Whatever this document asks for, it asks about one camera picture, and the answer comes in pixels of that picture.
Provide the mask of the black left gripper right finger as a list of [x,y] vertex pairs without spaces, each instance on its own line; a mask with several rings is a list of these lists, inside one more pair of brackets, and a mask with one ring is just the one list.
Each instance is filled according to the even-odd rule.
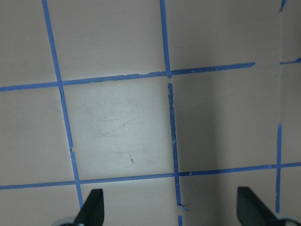
[[246,186],[237,189],[236,213],[242,226],[270,226],[278,221],[261,199]]

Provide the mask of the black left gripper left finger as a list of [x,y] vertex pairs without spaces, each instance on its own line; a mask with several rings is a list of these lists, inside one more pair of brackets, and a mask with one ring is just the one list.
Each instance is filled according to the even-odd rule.
[[76,216],[75,226],[102,226],[104,223],[104,198],[102,189],[92,189]]

